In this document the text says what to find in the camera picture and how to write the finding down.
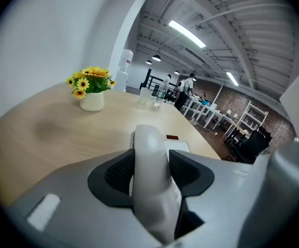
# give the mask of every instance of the flower pot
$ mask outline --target flower pot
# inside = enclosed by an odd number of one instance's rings
[[[103,109],[104,96],[103,92],[100,93],[87,93],[81,99],[81,109],[86,111],[100,111]]]

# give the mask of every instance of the ceiling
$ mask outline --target ceiling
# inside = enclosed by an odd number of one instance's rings
[[[171,20],[207,46],[169,27]],[[230,83],[231,72],[241,88],[278,101],[299,74],[299,20],[286,0],[147,0],[137,49],[159,50],[181,73],[217,83]]]

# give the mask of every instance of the water bottle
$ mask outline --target water bottle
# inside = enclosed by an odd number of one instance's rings
[[[133,52],[131,50],[124,49],[118,64],[118,70],[116,72],[115,80],[117,84],[114,86],[114,90],[125,91],[129,74],[127,69],[130,66],[133,58]]]
[[[158,92],[156,94],[155,101],[154,101],[155,107],[158,107],[161,105],[161,103],[164,100],[164,97],[166,95],[166,92],[168,91],[168,88],[169,88],[169,78],[167,76],[166,79],[160,85]]]

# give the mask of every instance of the white shirt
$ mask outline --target white shirt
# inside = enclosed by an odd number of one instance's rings
[[[188,78],[187,80],[185,80],[185,86],[186,89],[193,89],[193,78]]]

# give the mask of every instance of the glass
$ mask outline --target glass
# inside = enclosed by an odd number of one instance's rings
[[[150,90],[145,87],[142,87],[140,90],[139,102],[141,104],[146,104],[149,99],[150,99]]]

